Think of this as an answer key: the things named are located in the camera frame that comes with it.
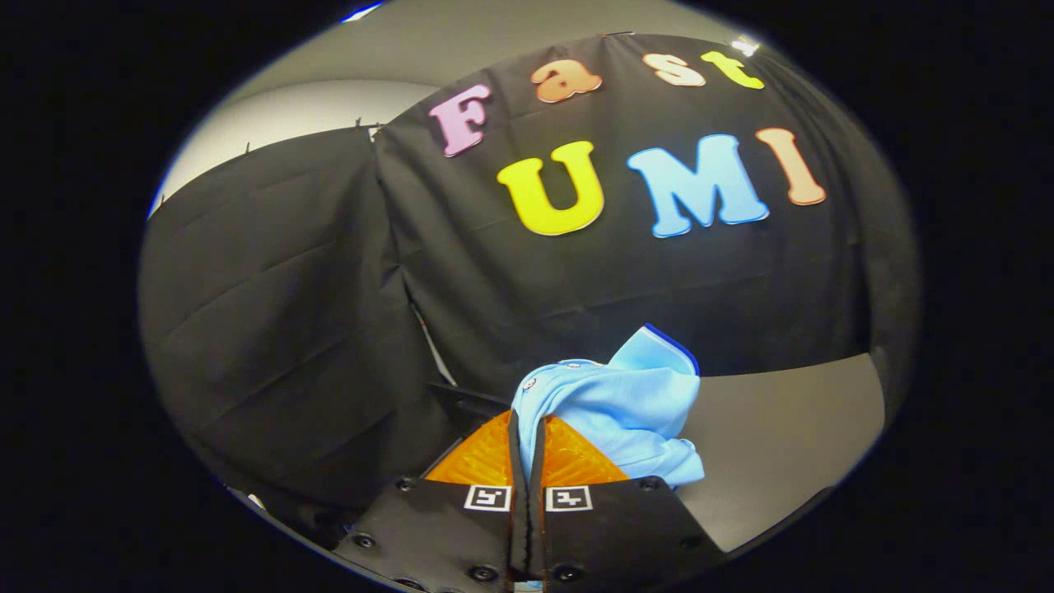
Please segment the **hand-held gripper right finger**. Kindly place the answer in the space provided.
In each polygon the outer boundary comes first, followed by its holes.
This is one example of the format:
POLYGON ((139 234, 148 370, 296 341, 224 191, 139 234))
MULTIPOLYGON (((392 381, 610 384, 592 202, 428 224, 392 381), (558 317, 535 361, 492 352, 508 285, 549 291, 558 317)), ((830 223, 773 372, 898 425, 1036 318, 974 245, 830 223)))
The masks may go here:
POLYGON ((725 554, 655 475, 630 479, 573 427, 538 427, 528 574, 545 592, 669 592, 725 554))

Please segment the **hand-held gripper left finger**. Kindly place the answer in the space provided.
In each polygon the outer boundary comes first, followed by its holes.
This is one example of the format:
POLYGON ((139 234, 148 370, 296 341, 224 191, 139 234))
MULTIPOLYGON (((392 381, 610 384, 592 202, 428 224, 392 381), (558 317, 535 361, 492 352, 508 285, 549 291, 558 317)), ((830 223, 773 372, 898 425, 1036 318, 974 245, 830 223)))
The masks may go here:
POLYGON ((424 475, 385 485, 336 556, 396 589, 508 591, 525 509, 516 421, 505 410, 424 475))

